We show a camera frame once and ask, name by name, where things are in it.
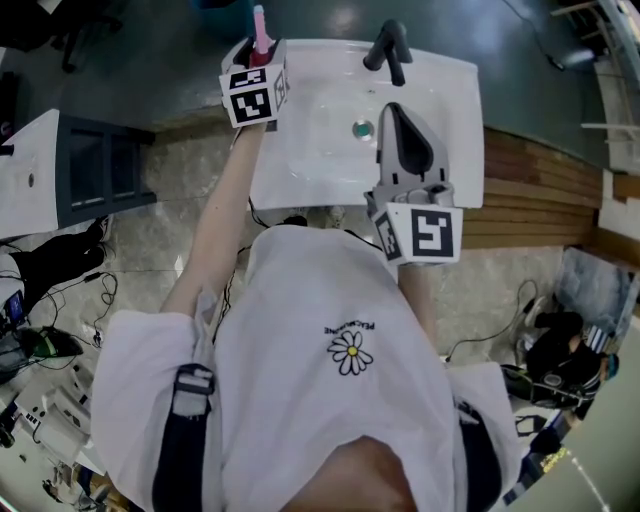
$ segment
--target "flower graphic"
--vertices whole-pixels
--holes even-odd
[[[373,357],[360,347],[362,346],[362,333],[356,331],[344,331],[339,338],[335,338],[327,352],[333,353],[333,360],[340,363],[340,374],[358,375],[367,369],[367,365],[373,363]]]

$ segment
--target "white sink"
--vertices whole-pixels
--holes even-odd
[[[365,204],[377,183],[378,116],[394,101],[421,115],[449,153],[450,181],[459,207],[482,206],[484,138],[474,64],[411,50],[406,85],[391,84],[389,67],[369,71],[371,43],[288,40],[289,98],[278,130],[260,150],[251,198],[258,209]],[[369,140],[354,123],[374,126]]]

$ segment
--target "plastic bin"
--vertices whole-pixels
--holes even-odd
[[[237,42],[253,35],[253,0],[191,0],[211,33]]]

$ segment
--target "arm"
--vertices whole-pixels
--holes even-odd
[[[431,286],[429,285],[429,268],[415,265],[402,265],[398,267],[398,286],[402,295],[409,303],[418,323],[436,347],[436,315],[433,300],[431,299]]]
[[[219,296],[236,265],[251,181],[266,124],[246,127],[236,140],[196,228],[184,272],[162,306],[162,312],[195,314],[205,283]]]

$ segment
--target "black faucet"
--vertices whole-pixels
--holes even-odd
[[[385,59],[391,70],[391,83],[402,87],[405,80],[400,63],[413,62],[413,57],[407,43],[407,29],[398,20],[384,22],[371,50],[364,58],[364,67],[371,71],[378,71]]]

